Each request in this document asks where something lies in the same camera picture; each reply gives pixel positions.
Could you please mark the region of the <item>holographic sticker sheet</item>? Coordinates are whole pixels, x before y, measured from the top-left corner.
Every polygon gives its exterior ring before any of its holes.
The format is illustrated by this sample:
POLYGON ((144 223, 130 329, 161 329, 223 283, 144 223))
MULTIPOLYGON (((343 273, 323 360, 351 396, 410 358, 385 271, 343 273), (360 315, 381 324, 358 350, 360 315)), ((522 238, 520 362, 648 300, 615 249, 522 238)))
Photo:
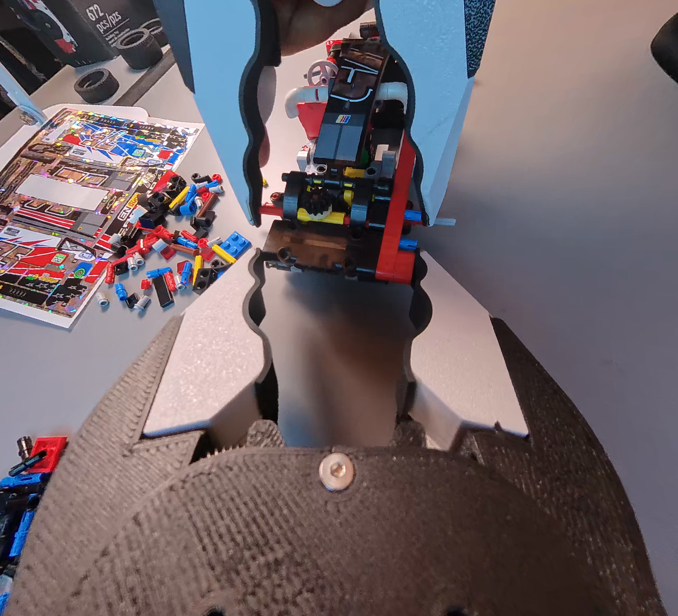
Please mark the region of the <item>holographic sticker sheet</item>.
POLYGON ((139 107, 61 104, 1 147, 1 310, 70 329, 109 262, 150 248, 141 200, 163 191, 205 128, 139 107))

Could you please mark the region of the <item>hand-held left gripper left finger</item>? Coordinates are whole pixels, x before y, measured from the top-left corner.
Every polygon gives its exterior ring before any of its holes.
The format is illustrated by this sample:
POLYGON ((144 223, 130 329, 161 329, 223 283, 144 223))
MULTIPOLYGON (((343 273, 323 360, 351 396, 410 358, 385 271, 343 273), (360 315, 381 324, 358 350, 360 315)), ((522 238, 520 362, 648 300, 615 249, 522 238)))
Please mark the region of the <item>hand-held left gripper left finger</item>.
POLYGON ((142 434, 206 431, 236 444, 259 419, 277 423, 278 383, 261 323, 264 259, 251 249, 186 308, 142 434))

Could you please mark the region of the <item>white stand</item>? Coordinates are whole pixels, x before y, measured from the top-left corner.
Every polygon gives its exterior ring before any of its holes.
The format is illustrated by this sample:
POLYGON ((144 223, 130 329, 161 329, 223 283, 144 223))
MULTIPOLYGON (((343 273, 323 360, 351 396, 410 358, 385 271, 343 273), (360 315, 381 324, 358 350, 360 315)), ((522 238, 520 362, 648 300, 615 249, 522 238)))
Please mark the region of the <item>white stand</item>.
POLYGON ((10 102, 10 112, 1 119, 1 168, 14 158, 46 122, 64 108, 135 120, 147 120, 148 112, 138 103, 165 74, 165 61, 146 70, 133 70, 121 58, 87 67, 66 66, 32 95, 1 68, 1 97, 10 102), (90 105, 75 91, 75 83, 87 73, 107 70, 119 84, 103 103, 90 105))

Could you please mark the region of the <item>person's right hand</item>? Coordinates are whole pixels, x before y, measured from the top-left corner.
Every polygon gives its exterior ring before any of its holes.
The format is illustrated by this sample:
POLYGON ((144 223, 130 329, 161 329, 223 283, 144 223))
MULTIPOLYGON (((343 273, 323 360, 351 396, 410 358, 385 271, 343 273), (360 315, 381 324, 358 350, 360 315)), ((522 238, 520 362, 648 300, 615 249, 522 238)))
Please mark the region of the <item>person's right hand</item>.
POLYGON ((270 1, 276 12, 284 56, 324 42, 374 6, 373 0, 342 0, 328 8, 314 0, 270 1))

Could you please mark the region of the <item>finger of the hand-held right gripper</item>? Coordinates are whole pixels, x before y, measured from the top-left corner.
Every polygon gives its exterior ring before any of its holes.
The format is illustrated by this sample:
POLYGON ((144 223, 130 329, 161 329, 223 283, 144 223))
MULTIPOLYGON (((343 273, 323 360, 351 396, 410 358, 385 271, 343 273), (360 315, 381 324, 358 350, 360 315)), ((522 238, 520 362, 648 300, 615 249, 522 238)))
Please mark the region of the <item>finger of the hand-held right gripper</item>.
POLYGON ((408 84, 406 129, 418 152, 426 223, 444 203, 470 102, 464 0, 374 0, 377 24, 408 84))
POLYGON ((261 225, 260 152, 281 46, 270 0, 183 0, 195 103, 248 222, 261 225))

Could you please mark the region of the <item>red black lego beam assembly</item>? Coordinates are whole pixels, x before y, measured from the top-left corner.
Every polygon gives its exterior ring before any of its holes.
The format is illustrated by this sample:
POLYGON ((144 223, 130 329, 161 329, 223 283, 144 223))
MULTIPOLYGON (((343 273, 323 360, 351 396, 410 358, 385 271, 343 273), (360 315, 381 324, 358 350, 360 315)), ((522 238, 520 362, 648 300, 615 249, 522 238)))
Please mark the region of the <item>red black lego beam assembly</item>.
POLYGON ((285 188, 260 206, 273 217, 264 245, 269 267, 361 281, 409 284, 422 214, 410 201, 416 155, 401 124, 370 126, 357 164, 314 164, 284 174, 285 188))

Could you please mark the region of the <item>pile of mixed lego pieces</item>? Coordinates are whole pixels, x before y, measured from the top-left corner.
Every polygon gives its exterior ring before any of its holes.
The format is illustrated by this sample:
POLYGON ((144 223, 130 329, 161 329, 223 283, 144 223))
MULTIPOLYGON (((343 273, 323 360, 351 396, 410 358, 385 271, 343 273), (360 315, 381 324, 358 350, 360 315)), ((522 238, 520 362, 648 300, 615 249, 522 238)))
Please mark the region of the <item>pile of mixed lego pieces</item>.
POLYGON ((185 180, 166 172, 134 196, 120 228, 105 239, 105 284, 116 300, 142 313, 154 293, 160 308, 172 307, 177 292, 204 293, 249 251, 250 240, 237 231, 210 236, 224 191, 220 174, 185 180))

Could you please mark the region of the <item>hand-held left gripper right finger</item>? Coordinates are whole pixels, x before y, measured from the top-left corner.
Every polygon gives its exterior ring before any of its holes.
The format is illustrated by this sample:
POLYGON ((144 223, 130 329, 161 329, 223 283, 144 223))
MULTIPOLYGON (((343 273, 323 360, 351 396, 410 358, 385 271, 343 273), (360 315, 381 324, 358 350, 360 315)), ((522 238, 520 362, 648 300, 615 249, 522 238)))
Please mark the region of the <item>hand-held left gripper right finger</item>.
POLYGON ((416 262, 407 353, 407 412, 438 449, 453 449, 466 429, 529 434, 492 318, 436 260, 416 262))

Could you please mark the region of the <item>lego race car model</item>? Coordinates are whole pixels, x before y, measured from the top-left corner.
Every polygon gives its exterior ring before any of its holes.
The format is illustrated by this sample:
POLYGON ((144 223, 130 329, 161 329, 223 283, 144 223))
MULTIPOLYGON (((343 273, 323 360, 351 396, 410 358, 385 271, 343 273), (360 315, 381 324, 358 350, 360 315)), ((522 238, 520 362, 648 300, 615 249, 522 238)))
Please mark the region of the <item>lego race car model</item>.
MULTIPOLYGON (((307 156, 302 154, 306 146, 310 146, 314 164, 357 164, 370 126, 401 124, 415 153, 409 198, 414 210, 422 214, 417 225, 427 225, 416 181, 418 152, 406 129, 408 84, 402 64, 378 25, 366 21, 358 34, 328 40, 326 58, 311 65, 306 79, 305 86, 291 90, 285 98, 286 114, 299 120, 307 137, 296 171, 307 165, 307 156)), ((410 232, 408 238, 416 240, 410 232)))

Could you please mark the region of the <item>pile of black blue pins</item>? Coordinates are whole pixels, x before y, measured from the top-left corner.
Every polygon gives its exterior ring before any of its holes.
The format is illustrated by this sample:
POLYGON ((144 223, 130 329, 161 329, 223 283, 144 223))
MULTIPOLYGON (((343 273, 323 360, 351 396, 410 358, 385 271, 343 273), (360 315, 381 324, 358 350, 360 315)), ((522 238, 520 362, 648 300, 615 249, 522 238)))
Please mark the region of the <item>pile of black blue pins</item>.
POLYGON ((1 593, 8 593, 30 526, 69 442, 67 436, 17 440, 19 462, 1 478, 1 593))

